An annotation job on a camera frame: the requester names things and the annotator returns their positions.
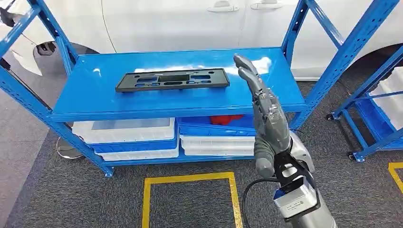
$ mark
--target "yellow floor marking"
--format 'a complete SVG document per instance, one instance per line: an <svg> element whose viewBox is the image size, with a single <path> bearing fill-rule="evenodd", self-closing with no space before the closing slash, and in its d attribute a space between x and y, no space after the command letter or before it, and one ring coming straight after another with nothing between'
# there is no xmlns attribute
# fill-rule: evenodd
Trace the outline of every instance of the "yellow floor marking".
<svg viewBox="0 0 403 228"><path fill-rule="evenodd" d="M393 177L400 191L403 193L403 183L402 180L399 178L399 175L397 175L395 169L403 169L403 162L390 162L388 165L388 170L391 176Z"/></svg>
<svg viewBox="0 0 403 228"><path fill-rule="evenodd" d="M240 215L240 206L238 201L237 186L235 183L235 176L233 172L218 172L206 173L184 176L171 176L171 177L151 177L144 180L144 197L143 197L143 220L142 228L148 228L150 224L150 197L151 197L151 184L163 183L176 183L188 181L205 181L215 179L227 179L230 181L230 192L232 208L234 210L235 227L242 228L242 218Z"/></svg>

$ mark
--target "robotic thumb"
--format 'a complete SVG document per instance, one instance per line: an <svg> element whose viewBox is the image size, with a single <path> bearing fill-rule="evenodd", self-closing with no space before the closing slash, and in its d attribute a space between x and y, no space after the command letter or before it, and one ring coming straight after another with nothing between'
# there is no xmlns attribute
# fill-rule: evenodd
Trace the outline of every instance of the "robotic thumb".
<svg viewBox="0 0 403 228"><path fill-rule="evenodd" d="M263 178L272 178L274 175L273 163L267 158L256 159L256 171Z"/></svg>

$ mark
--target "black cable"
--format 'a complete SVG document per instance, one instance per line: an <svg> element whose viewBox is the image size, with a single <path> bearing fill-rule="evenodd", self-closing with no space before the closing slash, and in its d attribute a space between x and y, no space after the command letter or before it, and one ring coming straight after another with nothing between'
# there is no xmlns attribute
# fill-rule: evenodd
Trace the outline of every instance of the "black cable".
<svg viewBox="0 0 403 228"><path fill-rule="evenodd" d="M344 90L348 93L349 96L351 96L350 90L348 90L347 86L341 82L341 79L337 80L336 82L338 82L344 88Z"/></svg>
<svg viewBox="0 0 403 228"><path fill-rule="evenodd" d="M277 178L263 178L263 179L257 179L257 180L252 181L250 184L248 184L248 185L246 186L246 188L245 188L245 190L243 191L243 194L242 194L242 214L243 214L243 220L245 221L246 228L250 228L250 225L249 225L249 222L248 222L248 218L247 218L247 216L246 216L246 209L245 209L245 206L246 206L246 196L247 196L247 194L248 194L248 192L249 192L249 189L250 189L253 185L255 185L255 184L257 184L257 183L260 183L260 182L278 182L278 180L277 180Z"/></svg>
<svg viewBox="0 0 403 228"><path fill-rule="evenodd" d="M303 131L301 131L301 130L298 130L298 129L290 129L290 130L299 132L299 133L301 133L301 134L305 134L305 132L303 132Z"/></svg>

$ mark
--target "blue plastic tray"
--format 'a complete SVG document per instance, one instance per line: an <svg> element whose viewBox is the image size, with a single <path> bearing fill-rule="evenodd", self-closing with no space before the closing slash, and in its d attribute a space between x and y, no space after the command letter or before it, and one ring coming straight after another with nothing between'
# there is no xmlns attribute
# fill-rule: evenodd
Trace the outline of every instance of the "blue plastic tray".
<svg viewBox="0 0 403 228"><path fill-rule="evenodd" d="M175 149L178 143L178 124L175 121L175 134L171 140L155 140L140 142L113 142L88 144L97 153L127 152L127 151L156 151Z"/></svg>
<svg viewBox="0 0 403 228"><path fill-rule="evenodd" d="M209 116L177 118L179 133L192 136L255 136L253 115L244 115L228 125L214 125Z"/></svg>
<svg viewBox="0 0 403 228"><path fill-rule="evenodd" d="M357 101L355 106L365 125L377 141L382 140L396 131L395 127L391 124L390 119L372 99ZM383 149L403 149L403 137L391 142Z"/></svg>

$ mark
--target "caster wheel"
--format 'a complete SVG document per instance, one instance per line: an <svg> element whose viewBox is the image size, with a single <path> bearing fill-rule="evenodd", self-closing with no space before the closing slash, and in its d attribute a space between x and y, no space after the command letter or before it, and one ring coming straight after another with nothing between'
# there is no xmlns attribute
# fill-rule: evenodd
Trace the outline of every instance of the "caster wheel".
<svg viewBox="0 0 403 228"><path fill-rule="evenodd" d="M350 160L355 161L355 156L354 156L353 152L349 152L349 153L347 154L347 157L348 157Z"/></svg>
<svg viewBox="0 0 403 228"><path fill-rule="evenodd" d="M335 120L332 114L327 114L326 119L329 120L329 121Z"/></svg>

